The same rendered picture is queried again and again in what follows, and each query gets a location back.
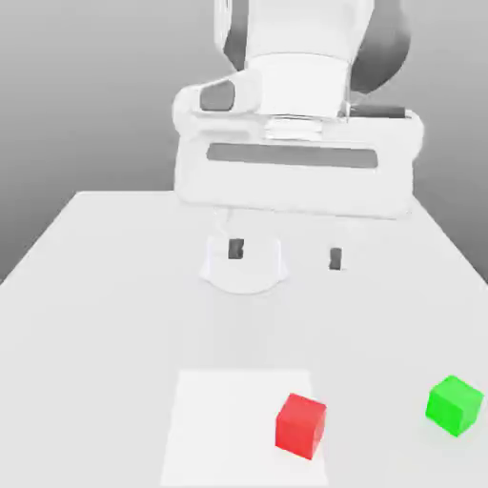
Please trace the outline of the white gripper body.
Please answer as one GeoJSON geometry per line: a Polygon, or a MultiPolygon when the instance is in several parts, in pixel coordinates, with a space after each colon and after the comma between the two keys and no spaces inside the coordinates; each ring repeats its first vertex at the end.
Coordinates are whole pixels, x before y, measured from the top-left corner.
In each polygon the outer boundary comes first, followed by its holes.
{"type": "Polygon", "coordinates": [[[409,212],[424,125],[403,118],[179,115],[174,190],[188,203],[396,218],[409,212]]]}

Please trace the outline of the small red cube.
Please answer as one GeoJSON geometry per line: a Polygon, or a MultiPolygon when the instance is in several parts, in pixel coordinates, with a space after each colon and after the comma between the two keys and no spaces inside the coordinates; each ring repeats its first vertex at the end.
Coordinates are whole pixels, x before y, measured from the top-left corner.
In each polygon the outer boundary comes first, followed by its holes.
{"type": "Polygon", "coordinates": [[[325,404],[289,394],[275,419],[274,445],[312,460],[324,433],[326,413],[325,404]]]}

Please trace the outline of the small green cube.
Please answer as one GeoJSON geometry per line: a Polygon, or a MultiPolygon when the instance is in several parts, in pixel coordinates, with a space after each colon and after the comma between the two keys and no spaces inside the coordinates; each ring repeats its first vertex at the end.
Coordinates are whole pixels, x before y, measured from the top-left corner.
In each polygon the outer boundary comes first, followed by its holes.
{"type": "Polygon", "coordinates": [[[431,389],[425,416],[458,437],[477,421],[484,398],[482,391],[450,375],[431,389]]]}

